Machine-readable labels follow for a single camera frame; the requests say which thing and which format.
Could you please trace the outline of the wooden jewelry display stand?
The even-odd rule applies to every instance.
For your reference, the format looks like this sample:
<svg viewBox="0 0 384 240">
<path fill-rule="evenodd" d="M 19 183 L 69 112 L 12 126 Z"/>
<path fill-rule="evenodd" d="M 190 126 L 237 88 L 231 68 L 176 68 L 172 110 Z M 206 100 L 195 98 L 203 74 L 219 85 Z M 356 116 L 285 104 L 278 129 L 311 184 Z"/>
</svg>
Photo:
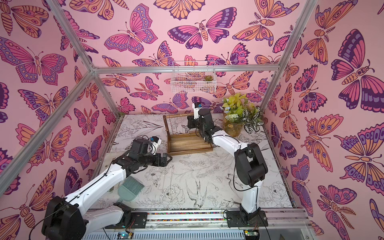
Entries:
<svg viewBox="0 0 384 240">
<path fill-rule="evenodd" d="M 184 133 L 172 135 L 168 125 L 168 119 L 181 118 L 191 116 L 194 119 L 193 113 L 163 115 L 165 129 L 167 133 L 167 153 L 171 156 L 189 155 L 198 153 L 207 153 L 213 151 L 213 145 L 206 143 L 203 138 L 193 133 Z"/>
</svg>

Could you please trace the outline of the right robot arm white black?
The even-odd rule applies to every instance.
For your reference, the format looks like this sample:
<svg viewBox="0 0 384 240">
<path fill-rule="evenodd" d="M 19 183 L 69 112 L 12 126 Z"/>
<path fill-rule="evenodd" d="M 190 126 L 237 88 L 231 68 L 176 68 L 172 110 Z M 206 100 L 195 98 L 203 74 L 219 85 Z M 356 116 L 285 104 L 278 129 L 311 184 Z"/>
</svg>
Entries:
<svg viewBox="0 0 384 240">
<path fill-rule="evenodd" d="M 188 127 L 197 129 L 206 143 L 227 151 L 234 157 L 233 176 L 237 176 L 247 189 L 237 190 L 243 193 L 240 204 L 240 218 L 244 225 L 257 223 L 261 216 L 259 193 L 262 182 L 268 173 L 268 166 L 258 144 L 243 143 L 228 135 L 213 121 L 211 111 L 202 107 L 193 109 L 193 116 L 188 116 Z"/>
</svg>

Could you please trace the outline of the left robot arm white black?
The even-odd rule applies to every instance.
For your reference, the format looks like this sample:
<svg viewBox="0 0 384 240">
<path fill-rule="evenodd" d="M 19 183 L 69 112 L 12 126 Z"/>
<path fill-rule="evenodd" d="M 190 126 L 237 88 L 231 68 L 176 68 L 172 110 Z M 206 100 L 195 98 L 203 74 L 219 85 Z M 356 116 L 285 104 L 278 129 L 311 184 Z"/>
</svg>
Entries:
<svg viewBox="0 0 384 240">
<path fill-rule="evenodd" d="M 158 153 L 161 139 L 135 139 L 131 148 L 113 160 L 109 167 L 88 184 L 65 197 L 54 197 L 42 220 L 42 234 L 50 240 L 81 240 L 85 235 L 108 226 L 132 225 L 132 209 L 125 204 L 91 211 L 90 208 L 116 184 L 149 166 L 166 167 L 172 156 Z"/>
</svg>

